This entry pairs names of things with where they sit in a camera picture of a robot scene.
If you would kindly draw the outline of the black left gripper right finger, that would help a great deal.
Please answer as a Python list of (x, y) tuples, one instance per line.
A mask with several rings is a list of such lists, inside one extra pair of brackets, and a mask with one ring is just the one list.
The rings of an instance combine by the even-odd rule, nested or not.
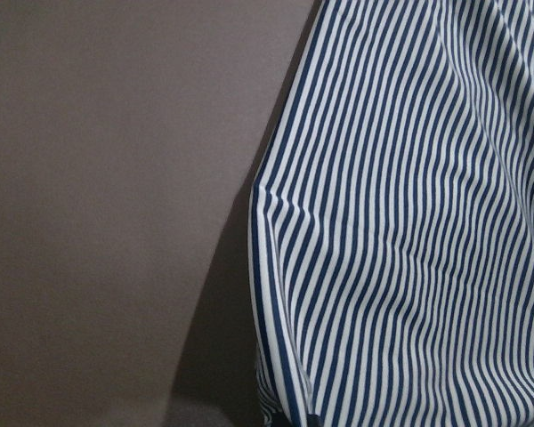
[(319, 427), (319, 417), (317, 415), (308, 415), (307, 426), (308, 427)]

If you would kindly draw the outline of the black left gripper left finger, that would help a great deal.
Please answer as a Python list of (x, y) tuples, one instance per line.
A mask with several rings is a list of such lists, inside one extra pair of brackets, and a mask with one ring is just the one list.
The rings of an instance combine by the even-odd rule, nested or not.
[(270, 427), (286, 427), (286, 416), (282, 413), (273, 414)]

